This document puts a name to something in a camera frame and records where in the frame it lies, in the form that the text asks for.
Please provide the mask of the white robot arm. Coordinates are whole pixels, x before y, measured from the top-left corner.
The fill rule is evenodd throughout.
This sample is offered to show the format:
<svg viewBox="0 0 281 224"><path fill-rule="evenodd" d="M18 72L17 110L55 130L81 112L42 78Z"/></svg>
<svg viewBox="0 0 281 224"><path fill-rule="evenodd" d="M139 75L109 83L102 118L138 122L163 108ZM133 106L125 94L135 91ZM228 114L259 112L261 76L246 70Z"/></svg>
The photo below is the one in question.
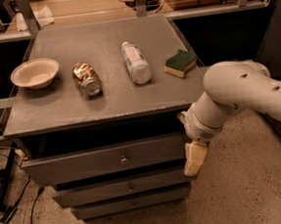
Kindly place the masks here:
<svg viewBox="0 0 281 224"><path fill-rule="evenodd" d="M191 139L185 145L186 176L198 174L211 139L241 111L250 109L281 121L281 81L272 79L265 65L253 61L216 63L204 74L203 87L200 99L178 115Z"/></svg>

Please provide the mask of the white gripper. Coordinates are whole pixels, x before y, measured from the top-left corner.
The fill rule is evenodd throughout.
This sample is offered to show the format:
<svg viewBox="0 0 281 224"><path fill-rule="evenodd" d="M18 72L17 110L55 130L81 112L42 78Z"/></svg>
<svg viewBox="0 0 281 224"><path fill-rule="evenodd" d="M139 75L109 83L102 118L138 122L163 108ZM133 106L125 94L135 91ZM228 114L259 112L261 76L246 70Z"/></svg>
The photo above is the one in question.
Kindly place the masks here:
<svg viewBox="0 0 281 224"><path fill-rule="evenodd" d="M184 175L196 176L207 156L208 145L206 143L218 135L222 130L222 125L212 127L203 123L202 119L198 117L195 104L192 104L188 111L180 112L177 118L182 122L185 133L192 140L191 143L185 144Z"/></svg>

